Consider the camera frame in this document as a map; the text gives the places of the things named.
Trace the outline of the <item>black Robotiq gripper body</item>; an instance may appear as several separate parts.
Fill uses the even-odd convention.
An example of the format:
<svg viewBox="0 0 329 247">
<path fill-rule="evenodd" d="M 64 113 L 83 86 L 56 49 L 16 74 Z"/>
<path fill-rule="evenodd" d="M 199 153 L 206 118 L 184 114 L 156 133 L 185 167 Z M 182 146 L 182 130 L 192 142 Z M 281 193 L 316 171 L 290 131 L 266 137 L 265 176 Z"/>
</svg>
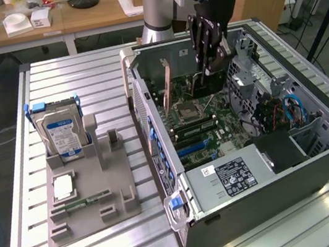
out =
<svg viewBox="0 0 329 247">
<path fill-rule="evenodd" d="M 228 23 L 234 12 L 236 0 L 200 0 L 194 9 L 197 16 L 219 24 L 222 31 L 227 31 Z"/>
</svg>

